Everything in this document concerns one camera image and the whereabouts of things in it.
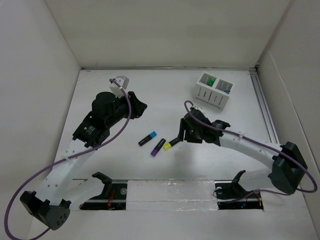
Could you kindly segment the green cap black highlighter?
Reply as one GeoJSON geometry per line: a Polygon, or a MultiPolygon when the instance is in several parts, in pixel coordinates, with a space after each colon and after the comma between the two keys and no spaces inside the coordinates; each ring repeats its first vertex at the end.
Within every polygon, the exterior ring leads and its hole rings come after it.
{"type": "Polygon", "coordinates": [[[214,85],[215,81],[216,81],[215,78],[211,78],[211,79],[208,81],[207,84],[208,84],[210,87],[212,87],[212,86],[214,85]]]}

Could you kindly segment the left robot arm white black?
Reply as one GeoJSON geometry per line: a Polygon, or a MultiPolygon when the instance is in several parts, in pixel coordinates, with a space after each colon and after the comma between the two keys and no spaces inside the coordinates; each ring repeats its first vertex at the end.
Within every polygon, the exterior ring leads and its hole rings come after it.
{"type": "Polygon", "coordinates": [[[59,229],[70,212],[93,197],[107,198],[112,191],[112,179],[96,172],[77,187],[68,190],[84,163],[110,136],[110,129],[122,119],[133,120],[142,116],[147,104],[135,93],[116,97],[111,92],[100,92],[91,104],[91,111],[72,135],[64,154],[66,161],[52,168],[45,180],[34,191],[25,191],[20,202],[26,210],[50,230],[59,229]]]}

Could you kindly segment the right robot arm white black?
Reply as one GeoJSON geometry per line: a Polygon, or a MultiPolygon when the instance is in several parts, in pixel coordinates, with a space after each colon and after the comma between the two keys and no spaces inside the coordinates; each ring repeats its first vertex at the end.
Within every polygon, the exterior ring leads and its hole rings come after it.
{"type": "Polygon", "coordinates": [[[278,194],[289,196],[298,191],[302,178],[308,173],[307,164],[296,144],[254,139],[232,129],[228,122],[210,121],[195,107],[189,108],[180,119],[177,140],[234,150],[265,166],[261,171],[242,168],[233,179],[222,184],[217,194],[220,199],[240,198],[272,187],[278,194]]]}

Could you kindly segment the yellow cap black highlighter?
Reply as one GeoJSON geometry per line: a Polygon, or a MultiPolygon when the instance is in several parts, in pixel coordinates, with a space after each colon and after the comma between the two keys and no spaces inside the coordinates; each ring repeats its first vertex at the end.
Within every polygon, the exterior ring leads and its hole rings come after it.
{"type": "Polygon", "coordinates": [[[163,146],[163,149],[164,149],[165,151],[167,151],[167,150],[171,149],[174,145],[176,145],[176,144],[179,143],[179,142],[180,142],[180,140],[179,140],[179,138],[177,137],[177,138],[169,141],[168,143],[166,143],[166,144],[163,146]]]}

